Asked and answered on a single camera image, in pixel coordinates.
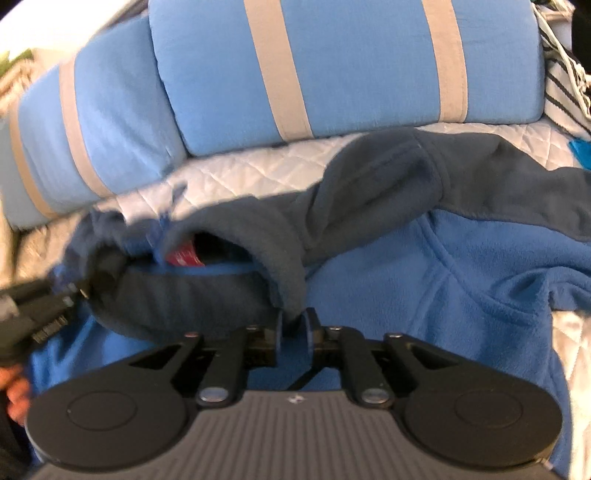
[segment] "quilted fabric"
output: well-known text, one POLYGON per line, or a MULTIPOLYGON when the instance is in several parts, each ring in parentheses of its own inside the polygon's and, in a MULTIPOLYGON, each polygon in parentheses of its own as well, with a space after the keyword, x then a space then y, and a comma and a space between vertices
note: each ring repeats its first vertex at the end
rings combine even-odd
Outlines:
MULTIPOLYGON (((424 128, 446 133, 498 134, 549 170, 579 166, 568 148, 570 138, 558 132, 547 120, 529 125, 435 124, 424 128)), ((197 207, 240 195, 266 196, 302 190, 318 180, 330 159, 357 136, 191 160, 166 181, 107 200, 100 207, 120 210, 128 220, 154 217, 171 207, 173 188, 186 183, 184 196, 173 212, 175 218, 181 218, 197 207)), ((59 262, 79 218, 78 213, 27 235, 18 253, 18 278, 38 277, 59 262)), ((591 319, 591 312, 554 313, 554 348, 569 381, 572 403, 571 480, 591 477, 591 321, 588 319, 591 319)))

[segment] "white fabric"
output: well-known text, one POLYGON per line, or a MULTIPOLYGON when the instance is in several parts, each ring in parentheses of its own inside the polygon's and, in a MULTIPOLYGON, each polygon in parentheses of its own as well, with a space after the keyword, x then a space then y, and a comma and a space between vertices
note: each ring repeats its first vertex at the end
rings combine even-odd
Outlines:
POLYGON ((14 57, 27 48, 76 51, 128 0, 22 0, 0 21, 0 46, 14 57))
POLYGON ((536 5, 548 25, 566 51, 573 51, 573 12, 574 5, 569 0, 551 0, 549 5, 536 5))
POLYGON ((563 15, 548 13, 531 5, 538 20, 546 59, 544 113, 570 135, 591 140, 591 75, 564 49, 546 18, 563 15))
MULTIPOLYGON (((579 166, 568 148, 570 138, 547 120, 531 125, 435 124, 424 128, 446 133, 498 134, 549 170, 579 166)), ((177 218, 197 207, 241 195, 266 196, 303 190, 318 180, 330 159, 357 136, 191 160, 166 181, 107 200, 100 207, 120 210, 128 220, 154 217, 170 207, 173 188, 183 182, 187 183, 187 189, 175 208, 177 218)), ((79 218, 80 214, 76 214, 60 219, 25 237, 18 254, 17 276, 23 280, 38 277, 59 262, 79 218)), ((587 480, 591 476, 591 322, 587 321, 588 317, 591 313, 554 314, 554 348, 569 381, 573 409, 571 480, 587 480)))
POLYGON ((2 197, 0 197, 0 289, 8 287, 12 281, 15 235, 2 214, 2 197))

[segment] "light blue pillow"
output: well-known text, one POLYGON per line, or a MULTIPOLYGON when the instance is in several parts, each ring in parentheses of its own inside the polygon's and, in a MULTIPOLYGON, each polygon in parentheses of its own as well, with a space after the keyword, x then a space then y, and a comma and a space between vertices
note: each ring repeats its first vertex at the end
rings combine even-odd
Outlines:
MULTIPOLYGON (((538 120, 543 111, 544 64, 529 0, 449 1, 457 21, 439 27, 449 29, 444 37, 454 35, 452 28, 459 30, 467 78, 465 121, 538 120)), ((259 66, 260 52, 245 9, 249 3, 150 2, 158 70, 194 155, 284 140, 259 66)), ((440 76, 423 3, 432 9, 446 4, 281 1, 314 137, 440 120, 440 76)), ((437 18, 431 15, 431 22, 437 18)), ((445 38, 439 45, 445 56, 450 50, 445 38)))
POLYGON ((90 161, 86 175, 103 189, 89 186, 74 162, 64 127, 60 68, 33 84, 20 101, 20 171, 14 132, 11 144, 9 122, 0 125, 0 190, 6 217, 15 228, 46 223, 102 196, 160 180, 187 155, 158 76, 147 18, 130 20, 91 40, 76 56, 74 89, 62 87, 64 98, 70 103, 75 98, 76 109, 70 105, 68 111, 70 118, 72 111, 77 113, 75 123, 90 161))

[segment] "red label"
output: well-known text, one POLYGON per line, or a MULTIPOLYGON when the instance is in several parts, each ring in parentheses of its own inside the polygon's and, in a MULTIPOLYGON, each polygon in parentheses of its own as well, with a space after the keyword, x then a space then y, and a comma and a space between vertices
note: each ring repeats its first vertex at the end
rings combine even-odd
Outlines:
POLYGON ((175 267, 204 267, 205 265, 199 260, 193 241, 188 241, 181 245, 176 251, 168 254, 166 262, 175 267))

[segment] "black clamp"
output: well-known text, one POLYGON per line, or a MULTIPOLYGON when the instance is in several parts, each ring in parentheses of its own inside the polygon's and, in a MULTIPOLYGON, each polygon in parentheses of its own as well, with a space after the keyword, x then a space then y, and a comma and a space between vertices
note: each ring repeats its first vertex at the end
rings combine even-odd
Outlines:
MULTIPOLYGON (((558 438, 562 417, 544 390, 409 336, 387 333, 382 341, 366 340, 355 329, 321 326, 312 309, 304 320, 312 368, 294 387, 329 367, 340 371, 342 391, 246 390, 250 369, 275 366, 280 327, 238 329, 221 342, 197 336, 41 395, 27 423, 31 441, 48 462, 40 474, 61 478, 59 472, 74 470, 106 478, 101 472, 121 471, 113 479, 138 478, 165 468, 185 450, 193 452, 194 459, 186 461, 198 469, 200 455, 209 451, 202 438, 213 431, 219 433, 219 447, 229 448, 216 454, 224 459, 223 473, 224 465, 250 455, 248 443, 236 443, 227 425, 246 428, 248 418, 260 448, 271 451, 275 440, 265 432, 281 434, 274 423, 281 415, 290 439, 311 429, 339 449, 351 449, 350 439, 366 434, 359 425, 379 428, 383 455, 394 455, 384 461, 396 464, 396 455, 402 455, 419 473, 429 464, 446 472, 441 477, 454 479, 468 478, 466 470, 470 478, 480 478, 478 472, 483 478, 491 472, 505 479, 555 478, 540 465, 558 438), (339 420, 349 417, 352 423, 346 425, 339 420), (352 436, 343 436, 345 430, 352 436)), ((392 471, 388 478, 410 477, 392 471)))
POLYGON ((53 293, 50 280, 35 280, 0 291, 0 367, 24 362, 31 352, 74 321, 89 283, 70 283, 53 293))

